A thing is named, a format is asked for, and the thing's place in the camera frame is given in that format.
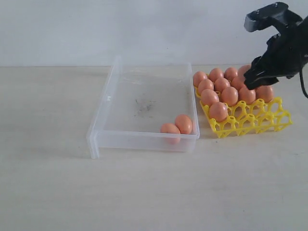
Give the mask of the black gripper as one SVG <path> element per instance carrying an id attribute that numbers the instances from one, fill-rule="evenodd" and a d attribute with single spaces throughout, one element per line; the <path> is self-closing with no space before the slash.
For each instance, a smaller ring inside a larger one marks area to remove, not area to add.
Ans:
<path id="1" fill-rule="evenodd" d="M 257 82 L 260 86 L 271 86 L 278 78 L 297 74 L 307 62 L 308 23 L 288 26 L 270 38 L 262 56 L 255 58 L 244 73 L 244 82 Z"/>

